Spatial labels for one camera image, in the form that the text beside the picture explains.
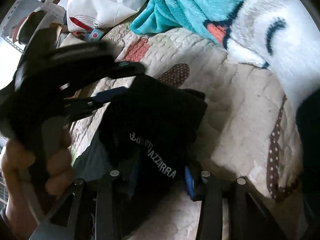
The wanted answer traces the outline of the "person's left hand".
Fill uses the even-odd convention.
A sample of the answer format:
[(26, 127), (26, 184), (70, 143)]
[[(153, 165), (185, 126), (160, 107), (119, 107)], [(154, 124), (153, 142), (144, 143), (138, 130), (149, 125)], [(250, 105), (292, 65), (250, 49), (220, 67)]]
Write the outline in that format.
[(1, 162), (2, 175), (7, 185), (9, 199), (5, 209), (1, 211), (1, 231), (5, 239), (29, 239), (37, 228), (37, 222), (28, 205), (22, 183), (23, 175), (37, 176), (40, 183), (30, 179), (33, 189), (40, 186), (43, 201), (58, 200), (65, 189), (74, 180), (71, 166), (71, 136), (67, 129), (61, 129), (59, 150), (47, 160), (46, 175), (39, 171), (30, 172), (35, 163), (35, 154), (16, 139), (9, 139)]

